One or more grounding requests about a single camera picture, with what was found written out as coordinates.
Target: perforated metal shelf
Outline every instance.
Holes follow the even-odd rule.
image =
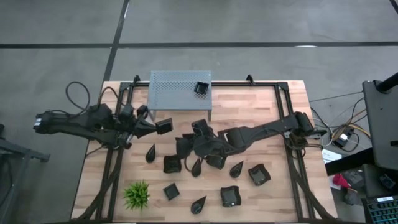
[[[209,83],[205,95],[194,92],[197,82]],[[152,71],[150,110],[211,110],[211,71]]]

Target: butcher block tabletop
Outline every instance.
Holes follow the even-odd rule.
[[[289,84],[294,111],[306,113],[310,121],[313,122],[304,82],[301,80],[284,82]],[[105,82],[103,88],[111,86],[118,92],[119,85],[120,82]],[[284,111],[287,114],[283,91],[281,93]],[[211,94],[213,111],[211,122],[208,124],[215,133],[237,126],[253,127],[279,119],[274,88],[213,86]],[[146,104],[147,96],[148,87],[135,87],[132,98],[133,107],[136,109],[140,105]],[[116,97],[111,91],[104,94],[102,102],[107,103],[113,110],[116,107]],[[222,170],[203,162],[201,174],[195,178],[185,170],[182,161],[181,173],[165,174],[163,173],[163,158],[176,154],[175,137],[180,137],[183,133],[192,133],[191,123],[199,119],[207,119],[207,112],[157,112],[156,121],[167,118],[173,120],[174,130],[172,132],[163,135],[152,133],[140,139],[134,137],[132,147],[124,150],[113,214],[114,222],[297,221],[282,136],[263,139],[255,142],[243,153],[228,156]],[[148,164],[145,156],[154,144],[156,158],[153,163]],[[87,152],[99,147],[98,142],[90,141]],[[306,148],[306,151],[304,161],[310,189],[326,210],[337,217],[321,151],[319,148],[311,147]],[[72,218],[81,215],[100,191],[105,158],[106,149],[100,149],[85,159]],[[192,167],[196,159],[197,156],[192,152],[187,159],[189,168]],[[241,161],[244,161],[241,175],[236,179],[231,178],[229,176],[230,168]],[[248,169],[261,163],[270,173],[271,180],[256,187],[248,174]],[[149,184],[148,207],[142,211],[126,209],[126,201],[123,199],[124,189],[142,180]],[[175,183],[180,195],[168,201],[163,188],[172,183]],[[220,188],[232,185],[239,187],[242,204],[225,208],[221,203]],[[108,212],[109,194],[110,190],[104,201],[103,213],[105,216]],[[192,203],[204,196],[206,196],[206,202],[203,210],[198,215],[192,214],[190,211]],[[306,214],[305,197],[301,190],[300,199]]]

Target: gray concrete floor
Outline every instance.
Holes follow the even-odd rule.
[[[111,43],[123,0],[3,0],[0,44]],[[132,0],[121,42],[311,42],[397,41],[388,0]],[[73,80],[89,88],[94,102],[110,49],[0,49],[0,123],[5,137],[51,153],[47,164],[32,161],[14,213],[14,223],[70,218],[87,140],[34,133],[37,113],[78,111],[65,96]],[[119,49],[111,80],[148,80],[151,70],[212,70],[214,80],[305,80],[310,100],[361,90],[364,80],[398,71],[397,47],[246,49]],[[76,87],[72,98],[84,105]],[[351,95],[311,103],[326,122],[355,103]],[[349,118],[345,113],[333,124]],[[366,120],[360,123],[368,129]],[[361,135],[361,144],[370,142]],[[341,152],[337,148],[329,149]],[[339,217],[364,221],[361,207],[335,195]]]

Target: keyboard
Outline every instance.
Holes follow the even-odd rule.
[[[369,215],[373,223],[398,223],[398,195],[366,199]]]

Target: artificial plant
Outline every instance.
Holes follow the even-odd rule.
[[[126,199],[127,209],[138,209],[141,210],[148,207],[148,186],[149,184],[144,181],[136,182],[131,184],[130,187],[124,189],[124,198]]]

